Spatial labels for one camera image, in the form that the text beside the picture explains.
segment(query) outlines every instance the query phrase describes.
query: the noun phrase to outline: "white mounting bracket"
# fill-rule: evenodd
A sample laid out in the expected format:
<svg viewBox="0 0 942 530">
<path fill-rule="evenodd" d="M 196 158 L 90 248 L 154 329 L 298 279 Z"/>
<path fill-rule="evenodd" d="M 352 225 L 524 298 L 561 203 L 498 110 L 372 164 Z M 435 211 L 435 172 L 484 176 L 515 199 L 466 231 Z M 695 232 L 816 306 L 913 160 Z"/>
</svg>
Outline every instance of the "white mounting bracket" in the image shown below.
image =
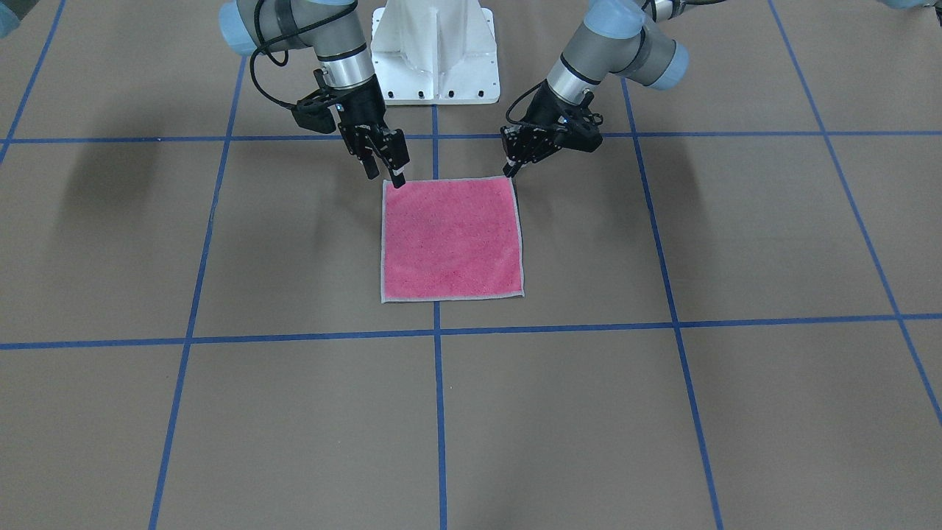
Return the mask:
<svg viewBox="0 0 942 530">
<path fill-rule="evenodd" d="M 371 49 L 386 105 L 500 98 L 494 14 L 478 0 L 389 0 L 373 12 Z"/>
</svg>

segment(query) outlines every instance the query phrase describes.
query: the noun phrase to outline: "folded cloth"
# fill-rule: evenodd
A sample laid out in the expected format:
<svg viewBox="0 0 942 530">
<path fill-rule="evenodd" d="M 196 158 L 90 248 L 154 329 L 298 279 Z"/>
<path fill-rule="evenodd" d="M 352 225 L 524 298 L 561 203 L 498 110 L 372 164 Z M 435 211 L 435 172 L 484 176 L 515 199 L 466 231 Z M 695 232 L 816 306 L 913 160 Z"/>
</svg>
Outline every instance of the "folded cloth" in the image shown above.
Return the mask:
<svg viewBox="0 0 942 530">
<path fill-rule="evenodd" d="M 505 176 L 382 186 L 382 302 L 523 296 L 523 240 Z"/>
</svg>

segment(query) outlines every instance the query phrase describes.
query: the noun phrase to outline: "pink cloth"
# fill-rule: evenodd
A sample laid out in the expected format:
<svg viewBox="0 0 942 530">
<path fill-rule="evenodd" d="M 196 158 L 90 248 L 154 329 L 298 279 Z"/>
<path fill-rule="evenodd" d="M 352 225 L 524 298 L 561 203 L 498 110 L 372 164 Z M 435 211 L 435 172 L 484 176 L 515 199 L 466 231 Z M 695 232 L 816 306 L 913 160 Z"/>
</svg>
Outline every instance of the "pink cloth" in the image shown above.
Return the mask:
<svg viewBox="0 0 942 530">
<path fill-rule="evenodd" d="M 522 246 L 505 176 L 383 183 L 383 303 L 522 296 Z"/>
</svg>

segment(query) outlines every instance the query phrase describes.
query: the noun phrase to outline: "blue joint cap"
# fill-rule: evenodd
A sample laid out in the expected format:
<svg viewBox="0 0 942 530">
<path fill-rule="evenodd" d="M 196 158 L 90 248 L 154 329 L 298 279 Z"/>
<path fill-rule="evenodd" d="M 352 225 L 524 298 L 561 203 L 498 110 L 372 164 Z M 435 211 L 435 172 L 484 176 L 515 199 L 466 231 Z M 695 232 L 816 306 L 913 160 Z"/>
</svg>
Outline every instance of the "blue joint cap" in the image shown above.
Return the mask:
<svg viewBox="0 0 942 530">
<path fill-rule="evenodd" d="M 646 16 L 632 0 L 592 0 L 582 23 L 602 37 L 623 40 L 642 32 Z"/>
<path fill-rule="evenodd" d="M 676 87 L 677 83 L 683 79 L 684 74 L 687 73 L 687 67 L 689 65 L 690 54 L 687 52 L 687 48 L 678 42 L 677 48 L 674 50 L 674 57 L 671 59 L 671 63 L 667 65 L 667 70 L 658 77 L 657 81 L 651 83 L 649 86 L 656 91 L 666 91 Z"/>
<path fill-rule="evenodd" d="M 236 0 L 226 2 L 219 8 L 219 31 L 229 47 L 240 56 L 248 57 L 255 51 L 255 41 L 242 22 Z"/>
<path fill-rule="evenodd" d="M 909 9 L 916 6 L 928 4 L 926 0 L 878 0 L 881 4 L 887 4 L 893 9 Z"/>
<path fill-rule="evenodd" d="M 20 27 L 19 17 L 6 4 L 0 2 L 0 39 L 12 33 L 17 27 Z"/>
</svg>

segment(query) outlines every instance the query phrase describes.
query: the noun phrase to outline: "blue grid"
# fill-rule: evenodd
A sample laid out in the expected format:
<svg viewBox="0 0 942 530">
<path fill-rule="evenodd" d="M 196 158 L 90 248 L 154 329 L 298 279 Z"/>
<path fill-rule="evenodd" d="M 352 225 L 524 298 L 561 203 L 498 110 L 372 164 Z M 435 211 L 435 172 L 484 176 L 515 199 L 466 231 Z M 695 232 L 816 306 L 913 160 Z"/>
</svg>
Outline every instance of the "blue grid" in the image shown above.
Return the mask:
<svg viewBox="0 0 942 530">
<path fill-rule="evenodd" d="M 50 143 L 141 143 L 141 142 L 189 142 L 189 141 L 221 141 L 222 154 L 219 161 L 219 171 L 216 179 L 216 186 L 213 191 L 212 203 L 210 206 L 209 217 L 206 225 L 206 232 L 203 241 L 203 253 L 200 259 L 200 267 L 196 278 L 196 285 L 193 291 L 193 299 L 190 307 L 190 315 L 187 324 L 187 332 L 184 337 L 177 338 L 151 338 L 151 339 L 129 339 L 129 340 L 62 340 L 62 341 L 37 341 L 37 342 L 0 342 L 0 351 L 12 350 L 39 350 L 52 348 L 106 348 L 106 347 L 127 347 L 127 346 L 155 346 L 155 345 L 179 345 L 183 347 L 180 359 L 179 371 L 177 374 L 176 386 L 174 388 L 173 400 L 171 403 L 171 416 L 168 422 L 167 434 L 164 443 L 163 455 L 160 462 L 160 471 L 157 478 L 157 484 L 154 490 L 154 502 L 152 506 L 149 530 L 155 530 L 160 511 L 160 504 L 163 495 L 163 488 L 167 476 L 167 470 L 170 465 L 171 449 L 173 444 L 173 434 L 175 431 L 177 414 L 179 411 L 180 399 L 183 393 L 184 382 L 187 373 L 187 364 L 189 360 L 190 347 L 193 344 L 221 344 L 221 343 L 245 343 L 245 342 L 277 342 L 277 341 L 315 341 L 315 340 L 371 340 L 371 339 L 392 339 L 404 337 L 432 337 L 434 340 L 434 366 L 435 366 L 435 392 L 436 392 L 436 414 L 438 430 L 438 472 L 439 472 L 439 522 L 441 530 L 447 529 L 447 451 L 446 451 L 446 424 L 445 424 L 445 397 L 444 397 L 444 372 L 442 365 L 442 337 L 445 336 L 471 336 L 471 335 L 491 335 L 491 334 L 537 334 L 537 333 L 573 333 L 573 332 L 596 332 L 596 331 L 630 331 L 643 329 L 671 329 L 674 331 L 674 337 L 679 355 L 681 369 L 684 374 L 684 380 L 687 387 L 688 398 L 690 401 L 690 413 L 696 431 L 697 442 L 700 447 L 700 453 L 704 468 L 706 485 L 709 491 L 712 504 L 715 524 L 718 530 L 723 529 L 723 516 L 720 509 L 720 501 L 713 482 L 712 471 L 709 463 L 709 453 L 707 450 L 707 440 L 701 424 L 698 407 L 696 403 L 696 392 L 693 385 L 692 375 L 687 362 L 687 354 L 683 341 L 683 330 L 691 328 L 711 328 L 711 327 L 741 327 L 741 326 L 769 326 L 769 325 L 815 325 L 827 323 L 865 323 L 865 322 L 895 322 L 899 325 L 902 336 L 906 342 L 909 353 L 917 368 L 919 378 L 925 388 L 927 397 L 934 409 L 936 418 L 942 424 L 942 409 L 940 409 L 938 400 L 935 396 L 933 387 L 922 365 L 918 351 L 912 342 L 907 327 L 907 322 L 917 321 L 942 321 L 942 312 L 939 313 L 902 313 L 896 302 L 893 290 L 890 288 L 889 281 L 877 256 L 876 249 L 870 239 L 869 232 L 864 223 L 863 216 L 857 207 L 853 198 L 853 192 L 844 175 L 840 160 L 836 154 L 831 137 L 833 136 L 876 136 L 876 137 L 925 137 L 942 136 L 940 130 L 912 130 L 912 131 L 834 131 L 828 130 L 820 116 L 814 97 L 805 80 L 804 73 L 798 59 L 792 49 L 791 42 L 785 30 L 782 20 L 779 17 L 778 10 L 773 0 L 767 0 L 771 14 L 775 19 L 784 45 L 788 50 L 795 71 L 801 80 L 808 104 L 814 113 L 818 123 L 817 131 L 689 131 L 689 132 L 639 132 L 635 125 L 634 114 L 632 112 L 630 96 L 628 94 L 627 84 L 622 81 L 622 89 L 625 97 L 625 109 L 630 124 L 630 132 L 611 132 L 604 134 L 607 138 L 630 138 L 633 140 L 635 154 L 637 157 L 639 170 L 641 173 L 642 186 L 644 189 L 645 203 L 648 207 L 651 229 L 653 232 L 655 245 L 658 252 L 658 261 L 661 269 L 661 276 L 664 283 L 665 296 L 670 309 L 670 322 L 657 323 L 615 323 L 615 324 L 571 324 L 571 325 L 543 325 L 543 326 L 501 326 L 501 327 L 467 327 L 467 328 L 444 328 L 441 324 L 441 305 L 438 302 L 432 304 L 433 327 L 431 329 L 412 329 L 412 330 L 394 330 L 394 331 L 375 331 L 375 332 L 341 332 L 341 333 L 300 333 L 300 334 L 281 334 L 281 335 L 254 335 L 254 336 L 215 336 L 215 337 L 195 337 L 194 329 L 197 313 L 200 304 L 200 295 L 203 288 L 203 278 L 205 275 L 206 262 L 209 257 L 210 244 L 213 235 L 213 224 L 216 207 L 219 203 L 219 190 L 225 175 L 226 161 L 228 159 L 229 148 L 234 141 L 338 141 L 341 140 L 338 135 L 278 135 L 278 136 L 235 136 L 233 129 L 238 108 L 239 92 L 241 90 L 242 80 L 245 73 L 245 60 L 239 64 L 238 74 L 236 76 L 235 90 L 230 107 L 229 122 L 224 136 L 180 136 L 180 137 L 125 137 L 125 138 L 16 138 L 16 129 L 22 119 L 30 93 L 40 74 L 42 64 L 53 42 L 63 9 L 67 0 L 60 0 L 55 18 L 53 19 L 49 33 L 46 37 L 44 46 L 37 60 L 36 66 L 30 76 L 29 82 L 24 90 L 20 105 L 17 108 L 13 122 L 10 125 L 5 138 L 0 139 L 0 163 L 6 157 L 7 151 L 14 144 L 50 144 Z M 642 138 L 683 138 L 683 137 L 820 137 L 824 140 L 831 159 L 834 163 L 837 175 L 847 196 L 848 202 L 853 210 L 854 217 L 860 228 L 869 250 L 873 265 L 880 275 L 884 286 L 886 297 L 893 309 L 892 314 L 884 315 L 843 315 L 826 317 L 802 317 L 802 318 L 779 318 L 779 319 L 740 319 L 740 320 L 721 320 L 721 321 L 681 321 L 677 317 L 677 310 L 674 303 L 674 295 L 671 288 L 671 279 L 668 271 L 666 259 L 664 257 L 663 245 L 658 231 L 657 214 L 654 201 L 648 186 L 647 174 L 644 166 L 643 152 L 641 147 Z M 432 171 L 433 179 L 439 178 L 439 141 L 450 140 L 494 140 L 498 139 L 498 134 L 442 134 L 438 130 L 438 108 L 432 107 L 432 132 L 431 134 L 413 134 L 407 135 L 409 140 L 431 140 L 432 142 Z"/>
</svg>

